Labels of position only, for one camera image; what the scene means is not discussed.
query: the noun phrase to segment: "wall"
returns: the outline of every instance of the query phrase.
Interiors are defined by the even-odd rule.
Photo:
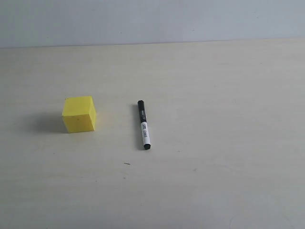
[[[304,0],[1,0],[0,47],[305,36]]]

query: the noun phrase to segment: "black marker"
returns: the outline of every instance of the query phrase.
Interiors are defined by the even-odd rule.
[[[148,134],[148,126],[146,121],[146,115],[145,115],[145,108],[144,108],[144,101],[139,100],[138,101],[138,108],[139,108],[139,115],[140,115],[140,121],[141,121],[141,129],[142,129],[142,139],[145,149],[151,148],[151,141],[149,139]]]

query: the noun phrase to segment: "cube face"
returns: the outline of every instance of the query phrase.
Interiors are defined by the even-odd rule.
[[[93,131],[96,112],[91,96],[67,98],[62,119],[69,133]]]

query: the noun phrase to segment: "tabletop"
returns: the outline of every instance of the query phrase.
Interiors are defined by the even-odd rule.
[[[0,49],[0,229],[305,228],[304,63],[305,39]],[[96,130],[68,134],[85,95]]]

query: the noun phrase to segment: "foam block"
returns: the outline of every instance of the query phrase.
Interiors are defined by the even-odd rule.
[[[66,98],[62,119],[68,133],[93,131],[96,112],[91,96]]]

